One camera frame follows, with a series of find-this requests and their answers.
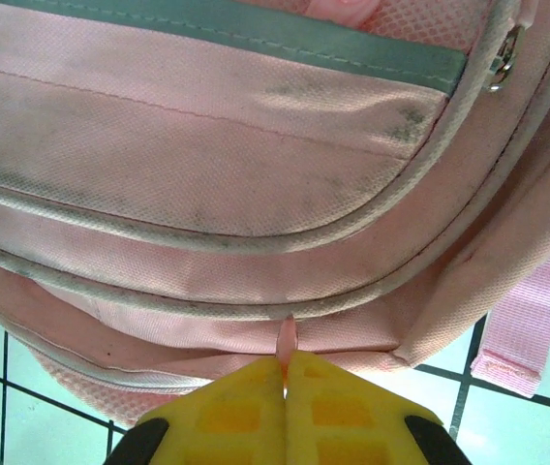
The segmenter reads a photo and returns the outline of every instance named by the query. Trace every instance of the teal trim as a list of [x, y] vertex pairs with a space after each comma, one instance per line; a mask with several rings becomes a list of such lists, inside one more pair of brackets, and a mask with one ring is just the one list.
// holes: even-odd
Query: teal trim
[[87, 5], [78, 1], [0, 3], [192, 37], [330, 70], [430, 87], [448, 95], [467, 62], [458, 50], [374, 36], [234, 0], [88, 0]]

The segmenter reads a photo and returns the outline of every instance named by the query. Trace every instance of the zipper pull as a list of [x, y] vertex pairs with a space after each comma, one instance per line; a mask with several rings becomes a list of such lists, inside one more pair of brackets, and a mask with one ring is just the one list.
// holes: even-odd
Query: zipper pull
[[381, 0], [312, 0], [305, 15], [348, 27], [359, 27], [376, 11]]
[[538, 3], [539, 0], [521, 1], [515, 25], [507, 34], [490, 68], [490, 76], [486, 81], [488, 92], [498, 92], [507, 84], [516, 64], [516, 57], [520, 51], [525, 31], [534, 24]]

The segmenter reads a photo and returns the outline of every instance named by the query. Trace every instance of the stitching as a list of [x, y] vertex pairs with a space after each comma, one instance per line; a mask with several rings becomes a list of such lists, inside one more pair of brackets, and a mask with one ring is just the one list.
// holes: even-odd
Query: stitching
[[[60, 7], [60, 8], [66, 8], [68, 10], [83, 10], [91, 13], [99, 13], [101, 15], [107, 15], [107, 16], [121, 16], [128, 19], [134, 19], [134, 20], [141, 20], [141, 21], [147, 21], [147, 22], [155, 22], [155, 23], [163, 23], [163, 24], [169, 24], [173, 26], [180, 26], [187, 29], [194, 29], [201, 32], [207, 32], [209, 34], [214, 34], [218, 36], [224, 36], [229, 39], [233, 39], [236, 41], [243, 41], [248, 42], [250, 44], [259, 44], [263, 46], [273, 47], [273, 48], [279, 48], [285, 51], [289, 51], [292, 53], [295, 53], [297, 55], [306, 55], [306, 56], [314, 56], [317, 58], [322, 58], [325, 60], [333, 61], [336, 63], [344, 63], [347, 65], [351, 65], [357, 68], [363, 68], [363, 69], [369, 69], [369, 70], [375, 70], [375, 71], [384, 71], [388, 73], [392, 73], [394, 75], [399, 76], [416, 76], [420, 78], [427, 78], [431, 80], [437, 80], [438, 82], [442, 82], [445, 84], [453, 85], [455, 83], [455, 79], [445, 79], [444, 77], [436, 76], [436, 75], [425, 75], [422, 73], [415, 73], [413, 71], [403, 71], [398, 70], [396, 68], [389, 68], [389, 67], [382, 67], [377, 65], [369, 65], [367, 63], [362, 63], [359, 61], [351, 61], [347, 60], [346, 58], [339, 57], [337, 55], [329, 55], [326, 53], [318, 53], [311, 50], [306, 50], [303, 48], [293, 47], [293, 46], [286, 46], [284, 44], [276, 43], [276, 42], [270, 42], [265, 39], [255, 38], [255, 37], [247, 37], [240, 34], [233, 34], [227, 31], [220, 31], [218, 29], [213, 29], [210, 27], [203, 27], [198, 26], [195, 24], [191, 24], [189, 22], [184, 21], [174, 21], [172, 19], [166, 18], [166, 17], [158, 17], [158, 16], [144, 16], [144, 15], [133, 15], [130, 13], [125, 12], [116, 12], [114, 10], [103, 10], [101, 8], [96, 7], [88, 7], [86, 5], [80, 5], [76, 3], [68, 3], [68, 2], [58, 2], [54, 0], [24, 0], [28, 3], [42, 3], [46, 5], [50, 5], [52, 7]], [[15, 0], [4, 0], [7, 4], [15, 5]]]
[[389, 156], [381, 155], [381, 154], [373, 152], [371, 150], [366, 150], [366, 149], [357, 148], [357, 147], [348, 146], [348, 145], [340, 145], [340, 144], [337, 144], [337, 143], [330, 142], [328, 140], [311, 139], [311, 138], [305, 138], [303, 136], [297, 136], [297, 135], [294, 135], [294, 134], [280, 133], [280, 132], [272, 130], [272, 129], [264, 129], [264, 128], [261, 128], [259, 126], [253, 126], [251, 124], [244, 123], [242, 121], [236, 121], [234, 119], [229, 119], [229, 118], [226, 118], [224, 116], [212, 116], [212, 115], [209, 115], [209, 114], [195, 113], [193, 111], [188, 111], [188, 110], [185, 110], [185, 109], [170, 108], [170, 107], [166, 107], [164, 105], [153, 104], [151, 102], [144, 102], [143, 100], [132, 99], [130, 97], [123, 97], [121, 95], [109, 94], [109, 93], [106, 93], [106, 92], [100, 92], [98, 90], [83, 89], [81, 87], [75, 87], [75, 86], [67, 85], [67, 84], [58, 84], [56, 82], [50, 82], [48, 80], [36, 79], [35, 77], [19, 75], [17, 73], [9, 73], [9, 72], [2, 71], [2, 70], [0, 70], [0, 75], [10, 76], [12, 78], [25, 79], [25, 80], [28, 80], [30, 82], [37, 82], [39, 84], [46, 84], [46, 85], [50, 85], [52, 87], [57, 87], [57, 88], [62, 88], [62, 89], [69, 89], [69, 90], [75, 90], [75, 91], [79, 91], [79, 92], [86, 92], [86, 93], [91, 94], [91, 95], [98, 95], [98, 96], [102, 96], [102, 97], [110, 97], [112, 99], [117, 99], [117, 100], [121, 100], [121, 101], [124, 101], [124, 102], [131, 102], [133, 104], [146, 105], [147, 107], [151, 107], [151, 108], [154, 108], [154, 109], [162, 109], [163, 111], [170, 111], [170, 112], [179, 113], [179, 114], [187, 114], [187, 115], [194, 116], [196, 118], [205, 118], [205, 119], [210, 119], [212, 121], [226, 121], [226, 122], [231, 123], [231, 124], [237, 124], [237, 125], [243, 126], [245, 128], [260, 131], [261, 133], [272, 134], [272, 135], [279, 136], [279, 137], [282, 137], [282, 138], [305, 140], [305, 141], [309, 141], [311, 143], [321, 143], [321, 144], [326, 145], [327, 147], [333, 147], [333, 148], [347, 148], [349, 150], [355, 150], [355, 151], [358, 151], [358, 152], [369, 153], [369, 154], [372, 154], [372, 155], [379, 155], [381, 157], [384, 157], [385, 159], [388, 158], [388, 159], [397, 160], [397, 161], [400, 161], [400, 162], [409, 162], [410, 161], [408, 158], [391, 156], [391, 155], [389, 155]]

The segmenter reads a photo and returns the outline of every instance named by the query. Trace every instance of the tile floor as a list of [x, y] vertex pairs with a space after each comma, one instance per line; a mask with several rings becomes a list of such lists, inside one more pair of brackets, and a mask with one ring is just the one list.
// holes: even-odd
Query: tile floor
[[[415, 370], [371, 379], [433, 410], [474, 465], [550, 465], [550, 357], [531, 400], [472, 379], [482, 330], [483, 321]], [[102, 464], [123, 432], [0, 327], [0, 464]]]

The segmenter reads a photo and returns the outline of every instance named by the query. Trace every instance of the pink strap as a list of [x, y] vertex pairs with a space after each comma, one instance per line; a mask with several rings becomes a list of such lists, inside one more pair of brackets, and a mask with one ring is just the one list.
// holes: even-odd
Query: pink strap
[[348, 27], [363, 24], [379, 7], [381, 0], [312, 0], [306, 16]]
[[550, 349], [550, 260], [509, 292], [486, 323], [476, 378], [532, 397]]

